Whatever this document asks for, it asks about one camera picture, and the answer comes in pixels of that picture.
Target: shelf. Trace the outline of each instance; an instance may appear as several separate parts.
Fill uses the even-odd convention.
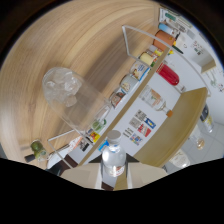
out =
[[[160,64],[166,57],[166,55],[169,52],[169,48],[167,48],[163,54],[159,57],[156,64],[153,66],[153,68],[148,72],[148,75],[144,78],[144,80],[139,84],[138,88],[135,90],[133,95],[130,97],[128,102],[126,102],[125,106],[122,108],[119,114],[114,118],[113,122],[107,127],[107,129],[104,131],[104,133],[101,135],[101,137],[97,140],[97,142],[94,144],[94,146],[90,149],[90,151],[86,154],[86,156],[83,158],[83,160],[79,163],[79,166],[83,165],[84,162],[91,156],[91,154],[99,147],[101,142],[106,139],[107,133],[110,130],[113,130],[113,128],[116,126],[116,124],[120,121],[120,119],[125,115],[127,110],[130,108],[130,106],[133,104],[133,102],[137,99],[137,97],[140,95],[141,91],[145,88],[153,74],[156,72],[156,70],[159,68]]]
[[[164,121],[147,144],[134,155],[134,158],[144,164],[163,167],[193,131],[206,98],[205,87],[181,94],[173,108],[173,116]]]

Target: white floor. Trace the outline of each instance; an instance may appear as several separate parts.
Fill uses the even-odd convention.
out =
[[[187,154],[191,166],[208,162],[216,159],[221,159],[224,156],[224,125],[215,123],[212,133],[208,133],[199,120],[198,126],[205,139],[205,146],[202,150],[198,150],[190,140],[187,140],[182,146],[182,150]],[[175,167],[172,163],[168,162],[166,165],[167,173],[172,174],[181,169]]]

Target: yellow object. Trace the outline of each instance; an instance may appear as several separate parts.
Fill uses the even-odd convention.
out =
[[[142,55],[140,56],[140,59],[142,60],[142,61],[144,61],[147,65],[151,65],[152,64],[152,62],[153,62],[153,57],[151,57],[149,54],[147,54],[147,53],[142,53]]]
[[[173,50],[170,50],[168,54],[174,54]]]
[[[158,56],[161,56],[163,54],[163,51],[157,48],[154,53],[157,54]]]

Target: clear plastic bottle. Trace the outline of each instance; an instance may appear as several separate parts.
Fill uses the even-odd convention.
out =
[[[166,101],[148,85],[143,89],[139,97],[157,111],[164,111],[167,117],[171,117],[173,111],[166,107]]]
[[[111,109],[100,92],[67,68],[50,69],[43,77],[42,87],[51,108],[82,134],[95,120],[103,121]]]
[[[182,151],[182,149],[179,149],[178,152],[169,160],[174,166],[178,168],[185,168],[189,166],[190,160],[188,159],[187,155]]]
[[[196,147],[201,150],[204,148],[205,145],[205,140],[203,138],[203,135],[198,127],[198,125],[195,126],[194,130],[192,131],[192,133],[190,134],[189,138],[188,138],[191,142],[194,143],[194,145],[196,145]]]
[[[102,158],[105,172],[112,177],[117,177],[124,172],[126,152],[119,144],[121,133],[117,130],[109,131],[107,144],[102,148]]]
[[[209,108],[208,108],[207,104],[205,104],[205,107],[201,113],[200,119],[201,119],[202,123],[204,124],[204,126],[206,127],[206,130],[209,133],[211,133],[214,128],[214,122],[213,122],[212,116],[209,112]]]

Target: red object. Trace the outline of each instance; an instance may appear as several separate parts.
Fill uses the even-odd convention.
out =
[[[164,63],[160,65],[157,70],[157,73],[173,86],[176,86],[180,81],[177,73],[175,73],[170,67],[168,67]]]

